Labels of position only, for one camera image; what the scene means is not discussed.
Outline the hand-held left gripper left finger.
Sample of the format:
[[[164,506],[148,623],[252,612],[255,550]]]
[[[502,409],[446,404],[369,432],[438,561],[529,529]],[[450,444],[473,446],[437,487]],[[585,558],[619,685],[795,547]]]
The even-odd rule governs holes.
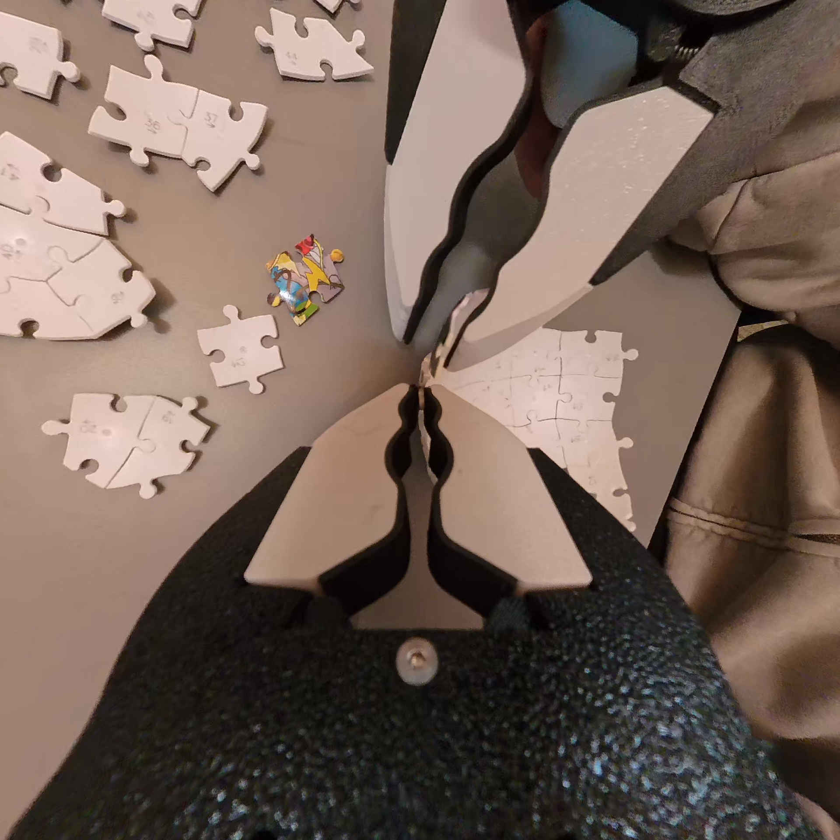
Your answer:
[[[417,387],[395,385],[317,438],[246,569],[248,583],[329,596],[350,616],[396,587],[411,553],[403,478],[418,409]]]

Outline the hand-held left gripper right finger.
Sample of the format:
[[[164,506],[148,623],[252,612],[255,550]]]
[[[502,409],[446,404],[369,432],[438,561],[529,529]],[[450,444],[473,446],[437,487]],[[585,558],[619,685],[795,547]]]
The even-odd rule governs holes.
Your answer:
[[[423,428],[436,479],[427,562],[444,591],[489,617],[514,596],[592,585],[524,443],[441,385],[423,391]]]

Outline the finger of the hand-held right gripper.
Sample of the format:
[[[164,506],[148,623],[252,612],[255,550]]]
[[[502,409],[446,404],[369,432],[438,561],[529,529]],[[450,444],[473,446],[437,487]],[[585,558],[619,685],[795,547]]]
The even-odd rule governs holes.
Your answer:
[[[708,108],[670,87],[577,114],[550,163],[533,231],[458,331],[445,368],[498,354],[591,291],[596,272],[711,119]]]
[[[385,125],[385,285],[402,343],[431,343],[512,245],[502,200],[529,92],[519,2],[394,2]]]

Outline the curved white puzzle ball section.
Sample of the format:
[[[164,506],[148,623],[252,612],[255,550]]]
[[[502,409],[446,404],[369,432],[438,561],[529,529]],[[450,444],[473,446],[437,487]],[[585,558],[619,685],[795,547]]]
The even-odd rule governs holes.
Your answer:
[[[621,466],[633,446],[614,430],[613,398],[620,394],[626,361],[620,332],[540,328],[506,350],[460,371],[443,366],[460,326],[487,296],[472,291],[421,368],[421,385],[442,385],[489,415],[528,448],[538,448],[589,492],[628,531],[636,528]]]

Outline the pointed white puzzle piece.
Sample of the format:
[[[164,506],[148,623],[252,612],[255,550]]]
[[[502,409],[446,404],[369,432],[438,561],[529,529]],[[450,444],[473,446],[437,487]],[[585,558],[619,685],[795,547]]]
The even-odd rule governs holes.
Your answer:
[[[353,31],[347,39],[326,18],[305,17],[300,35],[293,14],[271,8],[271,31],[260,25],[255,28],[257,43],[274,53],[279,73],[286,78],[303,81],[324,81],[322,65],[331,69],[336,81],[369,76],[373,66],[361,56],[365,44],[364,32]]]

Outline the single white puzzle piece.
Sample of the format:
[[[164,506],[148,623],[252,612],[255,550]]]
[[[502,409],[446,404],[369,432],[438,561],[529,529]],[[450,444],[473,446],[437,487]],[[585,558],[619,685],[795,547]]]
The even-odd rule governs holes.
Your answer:
[[[261,394],[265,386],[260,376],[280,371],[285,366],[280,348],[263,344],[265,338],[277,338],[277,323],[270,314],[240,318],[238,308],[231,304],[224,306],[223,314],[228,324],[196,332],[199,347],[205,355],[219,351],[224,356],[221,361],[210,363],[216,385],[247,383],[252,394]]]

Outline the white two-piece puzzle section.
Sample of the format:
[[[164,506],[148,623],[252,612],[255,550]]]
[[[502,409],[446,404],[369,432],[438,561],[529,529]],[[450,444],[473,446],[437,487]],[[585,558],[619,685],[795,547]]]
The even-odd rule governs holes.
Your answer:
[[[66,435],[65,467],[78,470],[94,461],[97,469],[87,480],[102,489],[137,486],[140,497],[158,492],[157,480],[178,476],[191,467],[196,447],[209,434],[210,425],[196,415],[197,400],[181,402],[158,395],[126,395],[124,409],[108,393],[74,395],[70,418],[43,423],[49,436]]]
[[[5,131],[1,135],[1,204],[26,214],[39,198],[47,203],[44,219],[55,226],[108,236],[109,217],[123,217],[126,207],[107,201],[103,190],[67,168],[50,180],[52,160],[33,145]]]
[[[197,176],[213,193],[240,165],[260,169],[253,149],[266,126],[267,106],[242,101],[235,119],[229,99],[167,80],[156,56],[146,56],[143,63],[144,77],[110,66],[103,98],[123,118],[98,106],[88,125],[90,136],[128,149],[140,167],[148,166],[150,154],[181,159],[192,168],[203,162],[206,169]]]

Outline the colourful puzzle piece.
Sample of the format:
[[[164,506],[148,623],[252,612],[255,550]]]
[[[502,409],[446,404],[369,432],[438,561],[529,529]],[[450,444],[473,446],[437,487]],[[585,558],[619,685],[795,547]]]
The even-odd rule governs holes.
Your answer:
[[[279,253],[266,265],[273,291],[267,302],[272,308],[284,306],[292,321],[301,326],[344,289],[338,271],[344,254],[339,248],[324,248],[314,234],[296,244],[298,259],[288,251]]]

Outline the large white puzzle section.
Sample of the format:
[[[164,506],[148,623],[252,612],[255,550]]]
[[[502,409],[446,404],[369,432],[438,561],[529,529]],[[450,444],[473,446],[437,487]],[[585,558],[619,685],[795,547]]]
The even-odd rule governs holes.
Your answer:
[[[155,289],[108,234],[46,221],[47,204],[1,208],[1,334],[95,340],[129,322],[147,323]]]

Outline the beige clothing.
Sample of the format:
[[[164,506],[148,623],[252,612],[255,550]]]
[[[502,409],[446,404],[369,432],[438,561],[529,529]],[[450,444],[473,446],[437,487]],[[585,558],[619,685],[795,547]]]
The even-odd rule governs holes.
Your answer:
[[[700,211],[736,342],[668,503],[667,572],[753,730],[838,838],[838,132],[778,138]]]

